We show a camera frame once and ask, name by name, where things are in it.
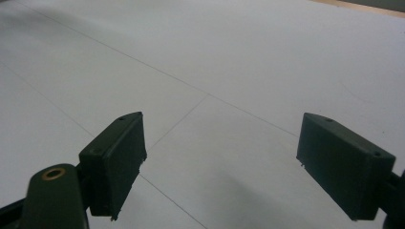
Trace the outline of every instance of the white floor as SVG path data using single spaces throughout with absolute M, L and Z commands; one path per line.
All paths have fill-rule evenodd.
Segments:
M 295 159 L 302 115 L 405 169 L 405 19 L 309 0 L 0 2 L 0 205 L 144 113 L 149 157 L 118 221 L 91 228 L 381 228 Z

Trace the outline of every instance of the white tiled floor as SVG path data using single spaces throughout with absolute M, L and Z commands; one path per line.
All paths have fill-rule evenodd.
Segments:
M 381 228 L 295 159 L 303 112 L 405 169 L 405 20 L 307 0 L 0 2 L 0 204 L 120 115 L 149 158 L 91 228 Z

